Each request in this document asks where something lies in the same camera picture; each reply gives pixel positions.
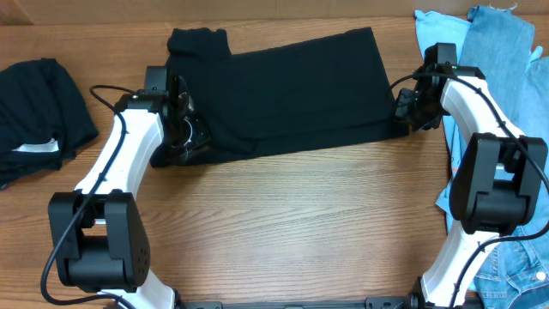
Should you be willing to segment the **black t-shirt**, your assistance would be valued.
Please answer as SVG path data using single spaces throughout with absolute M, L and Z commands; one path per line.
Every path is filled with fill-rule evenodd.
M 166 67 L 182 76 L 208 125 L 195 165 L 406 136 L 368 27 L 234 54 L 222 29 L 174 29 Z

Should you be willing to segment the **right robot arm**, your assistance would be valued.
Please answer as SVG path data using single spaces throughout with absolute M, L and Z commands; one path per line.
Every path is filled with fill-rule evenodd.
M 479 68 L 461 66 L 456 47 L 436 43 L 393 105 L 395 121 L 410 130 L 436 129 L 443 116 L 459 127 L 467 149 L 452 181 L 448 237 L 434 264 L 410 295 L 389 299 L 392 308 L 463 306 L 466 290 L 490 253 L 515 240 L 529 223 L 541 187 L 548 185 L 546 143 L 514 126 L 489 93 Z

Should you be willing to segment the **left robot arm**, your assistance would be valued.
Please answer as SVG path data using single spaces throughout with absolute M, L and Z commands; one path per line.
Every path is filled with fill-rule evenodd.
M 183 166 L 206 151 L 208 125 L 184 78 L 163 66 L 149 66 L 144 87 L 124 89 L 111 109 L 112 132 L 93 168 L 49 202 L 53 250 L 40 291 L 57 306 L 113 300 L 119 308 L 180 308 L 177 290 L 151 269 L 136 195 L 148 166 Z

